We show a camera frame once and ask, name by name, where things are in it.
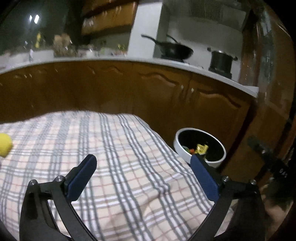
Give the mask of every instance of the yellow wrapper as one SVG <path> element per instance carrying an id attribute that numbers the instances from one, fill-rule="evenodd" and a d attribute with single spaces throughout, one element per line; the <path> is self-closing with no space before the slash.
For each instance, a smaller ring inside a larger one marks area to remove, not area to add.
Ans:
<path id="1" fill-rule="evenodd" d="M 197 144 L 195 153 L 198 153 L 200 155 L 204 155 L 207 152 L 207 149 L 209 147 L 207 145 L 202 146 L 201 144 Z"/>

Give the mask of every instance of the range hood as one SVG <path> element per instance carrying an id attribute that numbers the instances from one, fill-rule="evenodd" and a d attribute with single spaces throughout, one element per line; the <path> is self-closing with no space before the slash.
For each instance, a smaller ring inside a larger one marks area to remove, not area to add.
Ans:
<path id="1" fill-rule="evenodd" d="M 243 31 L 251 7 L 247 0 L 164 0 L 172 16 L 197 17 Z"/>

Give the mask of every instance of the white wall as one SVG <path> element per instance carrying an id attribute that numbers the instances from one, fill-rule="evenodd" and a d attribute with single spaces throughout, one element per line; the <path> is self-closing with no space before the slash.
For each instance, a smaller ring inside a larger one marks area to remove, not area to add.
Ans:
<path id="1" fill-rule="evenodd" d="M 157 37 L 156 39 L 160 42 L 166 41 L 166 35 L 168 33 L 168 26 L 170 23 L 170 12 L 167 6 L 164 4 L 162 5 L 161 8 L 161 13 L 160 13 L 160 19 L 159 19 L 159 24 L 158 24 L 158 31 L 157 31 Z M 158 45 L 155 45 L 154 49 L 154 58 L 160 58 L 161 57 L 161 51 Z"/>
<path id="2" fill-rule="evenodd" d="M 91 44 L 94 44 L 98 49 L 105 47 L 105 48 L 111 48 L 114 50 L 119 50 L 118 44 L 120 44 L 120 45 L 125 45 L 127 50 L 130 35 L 131 35 L 130 32 L 121 33 L 121 34 L 109 34 L 96 39 L 92 39 Z"/>
<path id="3" fill-rule="evenodd" d="M 155 44 L 141 34 L 157 38 L 162 9 L 161 2 L 141 3 L 138 6 L 128 48 L 129 57 L 152 58 Z"/>
<path id="4" fill-rule="evenodd" d="M 231 73 L 232 79 L 238 80 L 242 51 L 241 32 L 209 20 L 171 16 L 168 34 L 193 49 L 192 57 L 186 60 L 191 65 L 209 68 L 212 55 L 207 47 L 237 56 L 238 61 L 232 62 Z"/>

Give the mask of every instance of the blue gripper pad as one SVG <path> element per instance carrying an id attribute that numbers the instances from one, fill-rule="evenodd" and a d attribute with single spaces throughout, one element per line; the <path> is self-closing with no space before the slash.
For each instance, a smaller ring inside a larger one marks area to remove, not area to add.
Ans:
<path id="1" fill-rule="evenodd" d="M 66 198 L 69 202 L 76 201 L 96 170 L 97 160 L 92 154 L 88 154 L 84 160 L 71 169 L 66 175 L 64 187 Z"/>
<path id="2" fill-rule="evenodd" d="M 190 166 L 207 198 L 216 202 L 219 199 L 219 186 L 207 170 L 211 169 L 211 167 L 198 154 L 192 155 Z"/>

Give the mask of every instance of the black pot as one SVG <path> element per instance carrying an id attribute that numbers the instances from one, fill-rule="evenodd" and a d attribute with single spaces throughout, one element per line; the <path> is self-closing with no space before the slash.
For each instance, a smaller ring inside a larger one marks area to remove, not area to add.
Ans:
<path id="1" fill-rule="evenodd" d="M 233 58 L 231 55 L 226 54 L 223 51 L 212 51 L 211 48 L 207 49 L 212 52 L 211 64 L 209 71 L 215 72 L 217 74 L 223 75 L 231 79 L 231 66 L 232 61 L 236 61 L 237 57 Z"/>
<path id="2" fill-rule="evenodd" d="M 161 53 L 168 58 L 172 59 L 188 59 L 192 56 L 193 50 L 185 45 L 179 44 L 174 38 L 168 35 L 168 37 L 172 38 L 176 43 L 171 42 L 159 42 L 156 39 L 141 34 L 143 38 L 148 38 L 152 40 L 155 44 L 157 44 L 160 47 Z"/>

